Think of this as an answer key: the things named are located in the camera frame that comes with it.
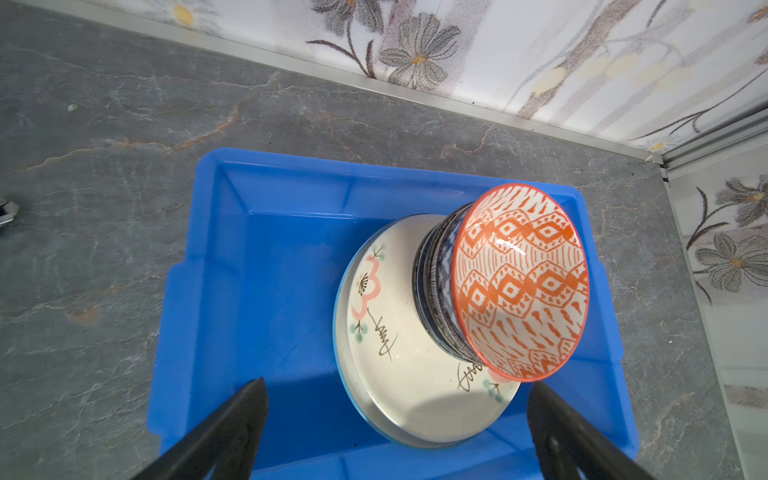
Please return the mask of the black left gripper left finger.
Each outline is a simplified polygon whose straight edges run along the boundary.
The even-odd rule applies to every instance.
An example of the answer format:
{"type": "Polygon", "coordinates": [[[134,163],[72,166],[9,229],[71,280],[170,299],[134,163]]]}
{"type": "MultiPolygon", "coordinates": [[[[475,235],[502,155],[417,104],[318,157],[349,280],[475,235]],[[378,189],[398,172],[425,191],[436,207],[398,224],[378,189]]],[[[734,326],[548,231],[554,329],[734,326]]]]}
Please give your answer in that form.
{"type": "Polygon", "coordinates": [[[265,380],[252,380],[135,477],[249,479],[268,412],[265,380]]]}

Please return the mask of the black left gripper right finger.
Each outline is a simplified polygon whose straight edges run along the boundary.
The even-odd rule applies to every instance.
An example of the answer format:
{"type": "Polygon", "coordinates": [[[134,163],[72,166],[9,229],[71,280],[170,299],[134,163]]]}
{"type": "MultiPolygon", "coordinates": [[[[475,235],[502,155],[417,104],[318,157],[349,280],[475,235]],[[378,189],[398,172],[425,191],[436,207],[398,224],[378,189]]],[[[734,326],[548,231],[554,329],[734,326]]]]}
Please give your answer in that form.
{"type": "Polygon", "coordinates": [[[533,384],[526,416],[545,479],[653,479],[542,382],[533,384]]]}

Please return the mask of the cream floral plate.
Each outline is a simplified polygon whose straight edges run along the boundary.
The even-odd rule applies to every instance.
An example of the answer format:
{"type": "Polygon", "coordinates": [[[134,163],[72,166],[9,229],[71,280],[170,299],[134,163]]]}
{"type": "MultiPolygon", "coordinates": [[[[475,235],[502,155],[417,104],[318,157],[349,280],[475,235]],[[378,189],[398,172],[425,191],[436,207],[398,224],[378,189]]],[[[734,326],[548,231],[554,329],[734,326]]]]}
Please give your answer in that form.
{"type": "Polygon", "coordinates": [[[426,333],[412,287],[413,264],[442,216],[419,214],[376,232],[359,250],[344,331],[352,362],[380,411],[438,449],[487,429],[517,396],[519,383],[452,357],[426,333]]]}

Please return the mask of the orange patterned bowl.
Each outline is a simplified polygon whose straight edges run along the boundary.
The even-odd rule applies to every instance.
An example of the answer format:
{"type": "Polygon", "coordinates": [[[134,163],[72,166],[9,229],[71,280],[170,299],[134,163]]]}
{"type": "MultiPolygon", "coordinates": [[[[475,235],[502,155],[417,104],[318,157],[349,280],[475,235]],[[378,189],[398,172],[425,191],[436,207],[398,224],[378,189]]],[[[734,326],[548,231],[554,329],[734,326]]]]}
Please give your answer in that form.
{"type": "Polygon", "coordinates": [[[585,329],[585,247],[563,207],[534,186],[495,187],[464,215],[451,293],[470,348],[499,377],[533,382],[573,355],[585,329]]]}

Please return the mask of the watermelon pattern white plate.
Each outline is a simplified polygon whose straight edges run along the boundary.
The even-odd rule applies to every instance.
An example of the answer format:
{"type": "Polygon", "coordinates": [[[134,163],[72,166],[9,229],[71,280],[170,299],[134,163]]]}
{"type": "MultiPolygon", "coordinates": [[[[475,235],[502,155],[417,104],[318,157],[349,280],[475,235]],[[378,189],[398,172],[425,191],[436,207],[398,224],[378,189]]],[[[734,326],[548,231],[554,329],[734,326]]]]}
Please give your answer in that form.
{"type": "Polygon", "coordinates": [[[352,272],[361,262],[363,253],[358,250],[347,266],[337,291],[333,313],[333,345],[336,365],[341,382],[354,408],[363,420],[378,434],[387,440],[414,448],[430,448],[429,442],[423,441],[398,427],[390,421],[375,405],[367,390],[359,383],[360,376],[355,368],[349,341],[344,331],[346,328],[348,306],[347,295],[352,285],[352,272]]]}

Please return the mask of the red bowl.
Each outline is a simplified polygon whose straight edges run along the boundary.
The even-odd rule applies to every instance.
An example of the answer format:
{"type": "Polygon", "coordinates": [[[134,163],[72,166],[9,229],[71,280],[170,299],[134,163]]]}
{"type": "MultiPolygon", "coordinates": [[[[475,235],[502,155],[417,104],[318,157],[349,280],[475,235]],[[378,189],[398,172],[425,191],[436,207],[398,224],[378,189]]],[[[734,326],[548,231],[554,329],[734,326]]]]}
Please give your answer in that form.
{"type": "Polygon", "coordinates": [[[435,225],[422,240],[414,260],[412,287],[422,326],[452,357],[483,364],[462,329],[453,300],[453,250],[470,202],[435,225]]]}

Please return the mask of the blue plastic bin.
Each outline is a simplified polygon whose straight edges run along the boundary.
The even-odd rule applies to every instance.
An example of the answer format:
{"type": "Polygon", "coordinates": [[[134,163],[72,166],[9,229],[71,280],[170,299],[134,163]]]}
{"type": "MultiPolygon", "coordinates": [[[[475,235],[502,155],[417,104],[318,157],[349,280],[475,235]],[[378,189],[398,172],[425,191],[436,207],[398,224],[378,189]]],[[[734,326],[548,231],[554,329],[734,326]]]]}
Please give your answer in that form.
{"type": "Polygon", "coordinates": [[[452,448],[393,443],[338,374],[333,306],[376,231],[448,214],[493,177],[221,148],[198,163],[184,260],[168,275],[147,425],[170,449],[253,379],[269,412],[256,479],[537,479],[530,389],[452,448]]]}

